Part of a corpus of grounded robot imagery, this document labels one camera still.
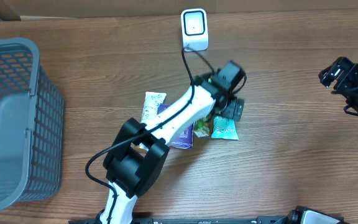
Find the teal wet wipes pack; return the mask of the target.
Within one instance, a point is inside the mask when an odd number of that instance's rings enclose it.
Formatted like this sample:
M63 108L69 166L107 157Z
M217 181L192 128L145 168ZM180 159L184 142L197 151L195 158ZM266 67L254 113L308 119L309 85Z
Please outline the teal wet wipes pack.
M216 116L213 120L213 139L238 140L235 122L233 119Z

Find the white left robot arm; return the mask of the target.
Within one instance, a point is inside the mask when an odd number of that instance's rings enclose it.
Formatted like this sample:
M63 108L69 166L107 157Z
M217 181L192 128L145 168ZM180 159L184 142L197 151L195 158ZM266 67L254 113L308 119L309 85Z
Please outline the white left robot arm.
M165 111L144 123L134 118L119 130L105 156L109 198L96 223L131 223L137 199L161 173L170 145L180 133L215 111L240 120L244 101L235 94L247 78L197 77L185 94Z

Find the green yellow juice pouch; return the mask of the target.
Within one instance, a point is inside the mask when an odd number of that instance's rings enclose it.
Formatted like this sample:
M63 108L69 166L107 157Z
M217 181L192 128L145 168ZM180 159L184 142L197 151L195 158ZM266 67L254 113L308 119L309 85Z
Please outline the green yellow juice pouch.
M197 120L195 122L193 132L198 138L209 137L210 136L209 119L202 118Z

